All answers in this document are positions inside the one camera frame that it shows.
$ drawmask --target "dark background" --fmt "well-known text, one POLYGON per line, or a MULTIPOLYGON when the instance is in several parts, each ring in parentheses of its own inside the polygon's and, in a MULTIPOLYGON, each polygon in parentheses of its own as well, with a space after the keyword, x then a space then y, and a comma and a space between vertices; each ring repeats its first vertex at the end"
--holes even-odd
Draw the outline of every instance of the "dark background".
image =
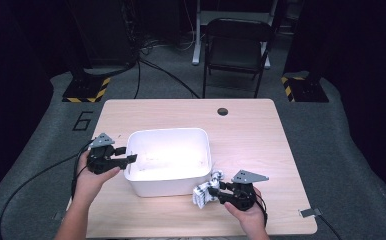
MULTIPOLYGON (((195 24, 195 1, 186 1, 195 24)), ((0 181, 46 111, 53 93, 49 81, 52 77, 71 66, 123 65, 129 60, 124 51, 133 46, 129 34, 132 28, 111 5, 122 1, 88 1, 103 6, 76 7, 80 2, 0 0, 0 181), (116 19, 115 25, 98 19, 93 22, 95 26, 89 26, 92 22, 83 21, 82 13, 77 12, 81 9, 95 10, 97 16, 108 14, 108 19, 116 19), (96 31, 97 36, 113 35, 113 40, 121 44, 108 42, 100 47, 87 43, 86 39, 91 38, 85 34, 96 31)), ((177 16, 165 35, 188 32, 183 1, 163 2, 154 7, 154 16, 163 19, 163 24, 168 18, 159 16, 165 15, 166 9, 177 16)), ((203 9, 217 10, 218 1, 203 2, 203 9)), ((234 6, 231 4, 238 3, 221 1, 219 10, 230 10, 234 6)), ((237 6, 268 11, 269 5, 241 1, 237 6)), ((150 9, 141 11, 152 14, 150 9)), ((147 24, 150 19, 137 20, 143 27, 151 27, 147 24)), ((386 182, 386 2, 306 1, 285 72, 315 70, 315 59, 326 47, 332 51, 323 56, 328 64, 323 66, 322 76, 338 88, 351 136, 374 172, 386 182), (339 27, 336 24, 340 24, 341 34, 336 41, 330 41, 330 31, 339 27)))

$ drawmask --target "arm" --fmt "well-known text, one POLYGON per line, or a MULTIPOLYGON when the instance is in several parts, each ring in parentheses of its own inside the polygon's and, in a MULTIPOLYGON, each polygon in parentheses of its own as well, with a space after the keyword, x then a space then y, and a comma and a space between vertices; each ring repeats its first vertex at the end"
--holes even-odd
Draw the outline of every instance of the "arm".
POLYGON ((103 183, 117 175, 119 167, 113 168, 105 173, 96 175, 88 169, 87 156, 89 151, 80 157, 78 172, 81 171, 77 180, 74 199, 66 212, 65 218, 56 234, 55 240, 85 239, 87 232, 88 211, 94 198, 102 188, 103 183))
MULTIPOLYGON (((257 195, 261 196, 261 192, 255 188, 257 195)), ((261 209, 255 203, 247 211, 240 211, 235 206, 229 202, 224 203, 225 208, 228 212, 236 217, 243 231, 246 233, 247 237, 251 240, 269 240, 270 237, 265 230, 264 224, 264 215, 262 214, 261 209)))

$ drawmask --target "yellow and black hazard tape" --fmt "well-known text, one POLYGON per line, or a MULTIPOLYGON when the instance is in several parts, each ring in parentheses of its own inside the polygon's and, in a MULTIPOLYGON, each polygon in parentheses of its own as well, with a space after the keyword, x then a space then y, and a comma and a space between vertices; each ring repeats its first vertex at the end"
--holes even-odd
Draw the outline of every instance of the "yellow and black hazard tape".
POLYGON ((290 85, 289 85, 289 79, 294 79, 294 80, 305 80, 305 79, 302 77, 293 77, 293 78, 282 77, 281 78, 281 82, 283 83, 284 91, 286 92, 289 102, 295 102, 295 97, 293 96, 292 89, 290 88, 290 85))
POLYGON ((62 102, 73 102, 73 103, 79 103, 79 102, 100 102, 103 95, 105 95, 106 88, 108 87, 109 82, 111 81, 110 78, 107 78, 103 81, 102 86, 100 87, 99 92, 97 93, 96 97, 94 98, 62 98, 62 102))

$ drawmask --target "wrist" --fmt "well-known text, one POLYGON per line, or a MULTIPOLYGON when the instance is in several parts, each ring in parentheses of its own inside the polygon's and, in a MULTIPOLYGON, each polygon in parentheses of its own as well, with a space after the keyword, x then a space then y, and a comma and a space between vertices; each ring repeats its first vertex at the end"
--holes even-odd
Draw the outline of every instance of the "wrist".
POLYGON ((89 208, 90 208, 90 205, 91 205, 90 202, 82 201, 79 198, 74 197, 74 199, 71 202, 71 206, 70 207, 71 208, 75 208, 75 209, 77 209, 79 211, 82 211, 82 210, 88 211, 89 208))
POLYGON ((269 240, 269 236, 265 229, 247 234, 250 240, 269 240))

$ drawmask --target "wire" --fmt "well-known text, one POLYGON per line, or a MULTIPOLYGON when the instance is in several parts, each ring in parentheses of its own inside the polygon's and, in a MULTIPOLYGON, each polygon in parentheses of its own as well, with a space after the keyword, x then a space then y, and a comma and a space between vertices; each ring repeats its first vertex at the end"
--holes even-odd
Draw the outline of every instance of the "wire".
POLYGON ((166 74, 168 74, 172 79, 176 80, 177 82, 179 82, 181 85, 183 85, 187 90, 189 90, 196 98, 200 98, 189 86, 187 86, 187 84, 185 84, 183 81, 181 81, 179 78, 177 78, 176 76, 174 76, 172 73, 162 69, 161 67, 159 67, 158 65, 156 64, 153 64, 145 59, 142 59, 140 58, 139 60, 141 63, 149 66, 149 67, 152 67, 152 68, 155 68, 157 70, 160 70, 166 74))
POLYGON ((331 229, 331 231, 334 233, 334 235, 336 235, 337 239, 342 240, 339 233, 337 233, 337 231, 333 228, 333 226, 331 226, 331 224, 328 223, 327 220, 322 215, 318 215, 318 217, 320 217, 321 220, 323 220, 323 222, 331 229))
POLYGON ((139 77, 138 77, 138 82, 137 82, 137 90, 136 90, 136 94, 134 95, 134 99, 137 98, 137 94, 139 93, 139 89, 140 89, 140 61, 137 60, 137 64, 139 66, 139 77))
POLYGON ((77 159, 75 160, 75 163, 74 163, 74 172, 72 174, 72 182, 71 182, 71 198, 73 199, 74 198, 74 195, 75 195, 75 188, 77 187, 77 179, 78 179, 78 176, 80 175, 80 173, 84 170, 82 169, 80 171, 80 173, 78 173, 78 164, 80 162, 80 157, 81 157, 81 154, 83 152, 85 152, 87 149, 88 149, 88 146, 90 145, 90 143, 92 143, 93 140, 90 140, 88 141, 88 143, 86 145, 84 145, 80 151, 78 151, 78 154, 77 154, 77 159))
POLYGON ((19 186, 19 187, 12 193, 12 195, 11 195, 11 196, 8 198, 8 200, 6 201, 5 206, 4 206, 3 209, 2 209, 2 212, 0 213, 0 239, 1 239, 1 240, 3 239, 3 235, 2 235, 2 219, 3 219, 3 215, 4 215, 5 211, 6 211, 6 208, 7 208, 8 205, 9 205, 10 201, 11 201, 12 198, 19 192, 19 190, 21 190, 25 185, 27 185, 29 182, 31 182, 32 180, 34 180, 35 178, 37 178, 37 177, 40 176, 41 174, 43 174, 43 173, 49 171, 50 169, 52 169, 52 168, 54 168, 54 167, 56 167, 56 166, 58 166, 58 165, 60 165, 60 164, 62 164, 62 163, 64 163, 64 162, 67 162, 67 161, 73 159, 73 158, 76 157, 76 156, 77 156, 77 154, 74 154, 74 155, 72 155, 72 156, 70 156, 70 157, 68 157, 68 158, 65 158, 64 160, 62 160, 62 161, 60 161, 60 162, 57 162, 57 163, 53 164, 52 166, 50 166, 50 167, 44 169, 43 171, 37 173, 36 175, 34 175, 33 177, 31 177, 30 179, 28 179, 27 181, 25 181, 21 186, 19 186))
POLYGON ((259 196, 256 193, 255 193, 255 196, 258 196, 261 199, 261 201, 262 201, 262 204, 260 204, 258 202, 258 199, 255 199, 255 203, 258 204, 259 208, 262 211, 262 214, 264 214, 264 225, 267 226, 267 222, 268 222, 267 205, 265 204, 265 201, 264 201, 264 199, 262 199, 261 196, 259 196))
POLYGON ((190 19, 189 10, 187 9, 186 0, 184 0, 184 9, 186 10, 187 18, 188 18, 189 23, 190 23, 190 29, 192 30, 191 32, 192 32, 193 34, 192 34, 192 40, 190 41, 189 46, 187 46, 186 48, 182 48, 182 49, 177 48, 177 49, 180 50, 180 51, 185 51, 185 50, 189 49, 189 48, 193 45, 193 43, 194 43, 194 35, 195 35, 195 34, 194 34, 194 29, 193 29, 193 23, 192 23, 192 20, 190 19))

